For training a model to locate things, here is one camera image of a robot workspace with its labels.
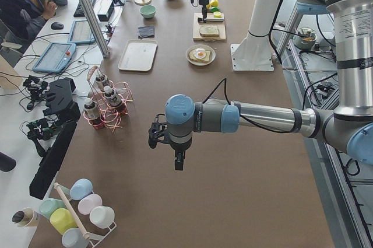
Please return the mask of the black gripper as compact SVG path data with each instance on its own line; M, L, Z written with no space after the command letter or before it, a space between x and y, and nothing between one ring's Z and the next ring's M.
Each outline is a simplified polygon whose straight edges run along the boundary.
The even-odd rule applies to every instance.
M175 150L174 169L183 170L185 160L185 150Z
M207 5L202 5L202 22L207 22Z

